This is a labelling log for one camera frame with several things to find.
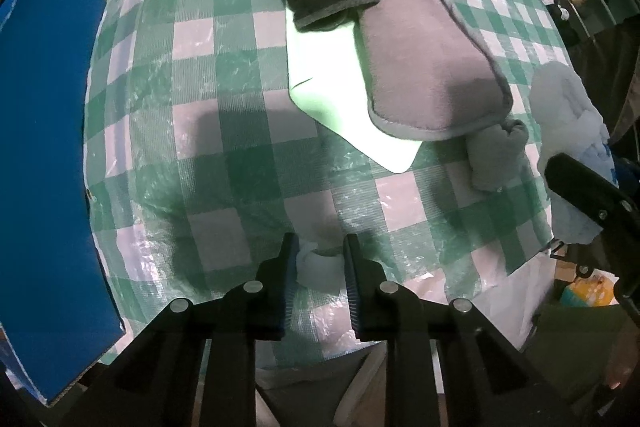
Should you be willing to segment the white fluffy cloth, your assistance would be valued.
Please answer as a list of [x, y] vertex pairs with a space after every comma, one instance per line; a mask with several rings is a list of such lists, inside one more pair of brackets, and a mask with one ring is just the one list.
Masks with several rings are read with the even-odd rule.
[[[537, 169], [544, 173], [551, 157], [564, 153], [617, 185], [610, 134], [574, 69], [560, 62], [541, 65], [529, 91], [530, 111], [540, 128]], [[592, 243], [602, 228], [575, 206], [549, 191], [551, 226], [565, 244]]]

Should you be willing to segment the large grey fleece sock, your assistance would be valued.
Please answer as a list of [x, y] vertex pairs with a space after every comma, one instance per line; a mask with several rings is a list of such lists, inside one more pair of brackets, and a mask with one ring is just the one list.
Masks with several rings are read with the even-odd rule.
[[359, 31], [378, 129], [445, 141], [506, 123], [508, 80], [452, 0], [378, 0], [360, 13]]

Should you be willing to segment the white sock blue stripes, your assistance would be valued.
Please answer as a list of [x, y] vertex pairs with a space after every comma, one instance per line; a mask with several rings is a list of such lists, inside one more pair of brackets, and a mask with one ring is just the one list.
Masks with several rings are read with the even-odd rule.
[[296, 256], [297, 283], [312, 291], [338, 295], [345, 288], [345, 261], [342, 254], [320, 255], [317, 244], [304, 242]]

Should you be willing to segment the light green cloth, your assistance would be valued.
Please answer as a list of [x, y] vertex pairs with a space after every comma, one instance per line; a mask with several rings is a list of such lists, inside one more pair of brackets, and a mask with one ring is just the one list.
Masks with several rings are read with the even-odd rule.
[[288, 94], [303, 113], [392, 173], [411, 167], [421, 143], [381, 131], [369, 115], [368, 75], [357, 50], [357, 25], [299, 31], [285, 11]]

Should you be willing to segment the small grey sock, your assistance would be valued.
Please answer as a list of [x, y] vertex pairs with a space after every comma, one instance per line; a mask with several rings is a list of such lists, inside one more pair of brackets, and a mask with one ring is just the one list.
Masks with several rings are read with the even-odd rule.
[[528, 129], [519, 119], [507, 119], [465, 137], [472, 185], [483, 192], [501, 190], [522, 168]]

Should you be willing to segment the green white checkered tablecloth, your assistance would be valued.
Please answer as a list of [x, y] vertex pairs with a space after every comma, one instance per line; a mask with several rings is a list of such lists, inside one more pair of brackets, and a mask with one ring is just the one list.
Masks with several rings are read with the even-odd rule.
[[356, 233], [387, 276], [471, 298], [551, 236], [529, 126], [520, 175], [474, 190], [462, 140], [391, 173], [295, 107], [283, 0], [105, 0], [85, 118], [96, 247], [128, 336], [169, 303], [250, 279], [296, 233], [335, 255]]

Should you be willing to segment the blue cardboard box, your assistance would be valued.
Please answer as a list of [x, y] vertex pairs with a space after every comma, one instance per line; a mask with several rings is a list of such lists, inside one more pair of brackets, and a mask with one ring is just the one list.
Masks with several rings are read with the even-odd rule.
[[124, 332], [84, 179], [85, 96], [104, 8], [1, 5], [1, 360], [43, 404]]

